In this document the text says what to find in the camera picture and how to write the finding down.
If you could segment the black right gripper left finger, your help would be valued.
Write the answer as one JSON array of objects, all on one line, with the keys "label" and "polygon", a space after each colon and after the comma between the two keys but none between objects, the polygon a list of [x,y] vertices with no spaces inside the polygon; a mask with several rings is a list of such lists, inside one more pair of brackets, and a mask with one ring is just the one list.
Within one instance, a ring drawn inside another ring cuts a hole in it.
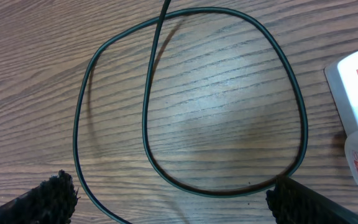
[{"label": "black right gripper left finger", "polygon": [[0,224],[69,224],[78,203],[73,178],[64,170],[0,206]]}]

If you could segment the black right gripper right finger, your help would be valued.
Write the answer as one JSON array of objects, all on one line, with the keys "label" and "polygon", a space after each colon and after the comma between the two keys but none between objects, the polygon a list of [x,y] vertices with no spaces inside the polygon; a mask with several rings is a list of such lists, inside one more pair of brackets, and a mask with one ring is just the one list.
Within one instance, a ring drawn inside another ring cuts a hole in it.
[{"label": "black right gripper right finger", "polygon": [[266,194],[277,224],[358,224],[358,214],[289,177],[278,177]]}]

